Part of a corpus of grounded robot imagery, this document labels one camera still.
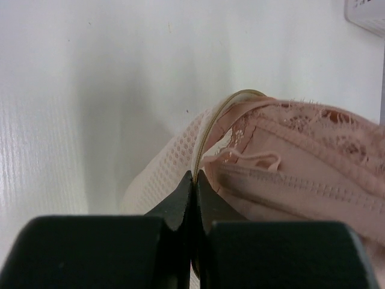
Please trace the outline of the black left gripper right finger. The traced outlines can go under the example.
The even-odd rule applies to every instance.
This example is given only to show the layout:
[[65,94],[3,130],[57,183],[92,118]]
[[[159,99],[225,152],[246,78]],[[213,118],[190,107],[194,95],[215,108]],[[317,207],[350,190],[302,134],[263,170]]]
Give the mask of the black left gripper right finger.
[[378,288],[357,234],[340,222],[251,222],[196,174],[195,273],[202,288]]

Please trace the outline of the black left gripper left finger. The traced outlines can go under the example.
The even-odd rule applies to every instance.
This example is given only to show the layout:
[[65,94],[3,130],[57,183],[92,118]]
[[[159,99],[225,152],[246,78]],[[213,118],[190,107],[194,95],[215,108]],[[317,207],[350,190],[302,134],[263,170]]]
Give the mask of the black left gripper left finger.
[[40,216],[19,232],[2,288],[188,288],[190,172],[140,216]]

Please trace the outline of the cream mesh laundry bag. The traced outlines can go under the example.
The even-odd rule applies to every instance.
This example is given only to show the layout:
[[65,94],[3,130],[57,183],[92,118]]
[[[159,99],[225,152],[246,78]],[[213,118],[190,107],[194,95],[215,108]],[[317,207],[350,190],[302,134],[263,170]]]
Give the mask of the cream mesh laundry bag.
[[168,196],[200,159],[197,153],[205,131],[212,132],[212,126],[227,110],[270,100],[259,91],[243,90],[200,113],[134,178],[123,197],[122,211],[146,213]]

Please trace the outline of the pink bra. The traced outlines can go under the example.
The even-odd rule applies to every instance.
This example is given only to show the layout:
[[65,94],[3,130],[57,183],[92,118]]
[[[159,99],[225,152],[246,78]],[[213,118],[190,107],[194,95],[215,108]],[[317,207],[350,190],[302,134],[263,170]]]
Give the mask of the pink bra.
[[200,162],[250,220],[336,220],[384,244],[384,126],[321,104],[257,97],[209,124]]

